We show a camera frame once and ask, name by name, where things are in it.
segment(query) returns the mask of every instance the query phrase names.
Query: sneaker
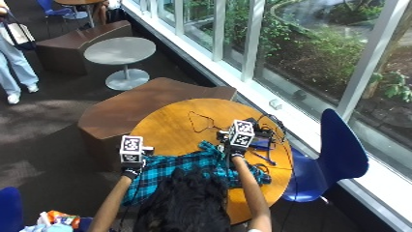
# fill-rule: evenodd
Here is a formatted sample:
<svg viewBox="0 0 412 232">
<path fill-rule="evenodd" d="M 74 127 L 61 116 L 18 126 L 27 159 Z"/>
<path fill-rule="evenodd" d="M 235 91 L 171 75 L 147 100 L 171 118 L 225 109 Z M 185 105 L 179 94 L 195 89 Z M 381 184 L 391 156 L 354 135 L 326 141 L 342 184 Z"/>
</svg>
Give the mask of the sneaker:
<svg viewBox="0 0 412 232">
<path fill-rule="evenodd" d="M 27 93 L 35 93 L 38 91 L 38 87 L 35 84 L 27 85 L 26 89 L 27 89 Z"/>
<path fill-rule="evenodd" d="M 19 94 L 10 94 L 7 97 L 9 104 L 17 104 L 19 101 Z"/>
</svg>

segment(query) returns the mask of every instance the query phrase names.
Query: teal plaid shirt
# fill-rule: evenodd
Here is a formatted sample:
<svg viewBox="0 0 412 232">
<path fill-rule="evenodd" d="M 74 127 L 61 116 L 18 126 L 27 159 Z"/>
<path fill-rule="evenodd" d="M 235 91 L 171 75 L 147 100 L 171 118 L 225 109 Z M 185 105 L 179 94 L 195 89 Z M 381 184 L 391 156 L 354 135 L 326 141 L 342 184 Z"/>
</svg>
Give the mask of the teal plaid shirt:
<svg viewBox="0 0 412 232">
<path fill-rule="evenodd" d="M 194 167 L 199 167 L 205 170 L 211 170 L 213 173 L 226 181 L 229 188 L 239 188 L 241 182 L 238 179 L 238 173 L 233 165 L 226 166 L 225 155 L 215 147 L 202 141 L 198 144 L 201 151 L 193 152 L 183 156 L 153 156 L 145 158 L 145 167 L 141 174 L 131 181 L 125 197 L 122 199 L 122 205 L 139 204 L 154 192 L 157 184 L 169 177 L 175 167 L 187 171 Z M 261 184 L 270 184 L 270 176 L 263 173 L 257 167 L 247 164 L 247 169 L 254 176 L 254 179 Z"/>
</svg>

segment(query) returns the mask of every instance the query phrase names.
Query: blue chair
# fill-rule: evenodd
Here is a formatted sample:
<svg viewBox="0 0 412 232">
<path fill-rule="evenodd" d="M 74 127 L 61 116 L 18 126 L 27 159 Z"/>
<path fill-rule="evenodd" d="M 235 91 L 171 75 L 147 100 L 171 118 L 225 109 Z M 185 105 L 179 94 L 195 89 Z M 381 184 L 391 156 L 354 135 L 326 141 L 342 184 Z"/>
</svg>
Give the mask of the blue chair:
<svg viewBox="0 0 412 232">
<path fill-rule="evenodd" d="M 333 109 L 321 113 L 319 140 L 317 159 L 291 148 L 294 175 L 281 196 L 283 200 L 313 201 L 337 181 L 361 177 L 367 170 L 359 141 Z"/>
<path fill-rule="evenodd" d="M 15 188 L 6 187 L 0 190 L 0 230 L 18 232 L 22 228 L 19 193 Z"/>
<path fill-rule="evenodd" d="M 37 3 L 39 5 L 39 7 L 42 8 L 43 14 L 46 15 L 46 25 L 47 25 L 49 37 L 50 37 L 49 16 L 59 16 L 61 17 L 61 19 L 65 23 L 66 31 L 67 31 L 67 25 L 66 25 L 66 21 L 65 21 L 63 16 L 73 14 L 73 11 L 69 8 L 61 8 L 58 10 L 53 10 L 51 9 L 53 0 L 37 0 Z"/>
</svg>

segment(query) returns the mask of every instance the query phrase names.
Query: window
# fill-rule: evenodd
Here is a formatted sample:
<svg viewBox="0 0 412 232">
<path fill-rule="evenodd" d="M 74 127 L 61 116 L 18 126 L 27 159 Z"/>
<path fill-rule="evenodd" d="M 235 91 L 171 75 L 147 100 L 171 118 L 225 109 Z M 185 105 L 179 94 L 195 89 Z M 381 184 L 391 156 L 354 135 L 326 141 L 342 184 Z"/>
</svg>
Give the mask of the window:
<svg viewBox="0 0 412 232">
<path fill-rule="evenodd" d="M 335 107 L 383 1 L 267 1 L 253 79 L 309 115 Z"/>
<path fill-rule="evenodd" d="M 247 1 L 226 1 L 222 60 L 238 70 L 242 68 L 247 9 Z"/>
<path fill-rule="evenodd" d="M 225 14 L 214 15 L 213 3 L 225 3 Z M 306 151 L 318 150 L 319 113 L 326 107 L 335 108 L 373 156 L 370 163 L 390 174 L 395 173 L 393 184 L 389 178 L 377 179 L 382 169 L 370 167 L 371 176 L 357 180 L 361 190 L 355 190 L 377 199 L 378 189 L 365 184 L 374 181 L 379 187 L 385 183 L 385 193 L 391 200 L 382 198 L 381 205 L 390 207 L 397 201 L 402 209 L 393 208 L 394 216 L 401 214 L 399 220 L 410 227 L 412 215 L 403 204 L 406 196 L 391 197 L 391 194 L 405 189 L 412 192 L 412 2 L 157 0 L 157 5 L 161 21 L 155 17 L 141 17 L 149 27 L 213 72 L 219 83 L 235 87 L 262 110 L 273 113 L 267 102 L 270 98 L 275 98 L 275 102 L 281 100 L 282 109 L 275 114 L 289 121 L 283 124 L 298 135 Z M 174 9 L 179 11 L 177 15 L 173 15 Z M 213 17 L 222 18 L 222 15 L 223 33 L 222 29 L 214 33 Z M 255 18 L 254 23 L 258 22 L 259 16 L 259 34 L 254 33 L 250 39 L 247 23 Z M 174 27 L 174 32 L 162 21 Z M 187 43 L 181 31 L 194 43 Z M 211 37 L 222 34 L 223 43 L 219 44 Z M 245 54 L 251 55 L 255 46 L 253 62 Z M 211 56 L 205 55 L 203 48 L 213 52 Z M 250 74 L 239 78 L 239 72 Z M 379 214 L 382 209 L 375 208 L 375 212 Z"/>
<path fill-rule="evenodd" d="M 174 6 L 173 0 L 157 1 L 157 17 L 170 26 L 174 26 Z"/>
<path fill-rule="evenodd" d="M 412 180 L 412 7 L 394 28 L 351 125 L 373 156 Z"/>
<path fill-rule="evenodd" d="M 211 46 L 213 1 L 185 0 L 183 34 L 206 50 Z"/>
</svg>

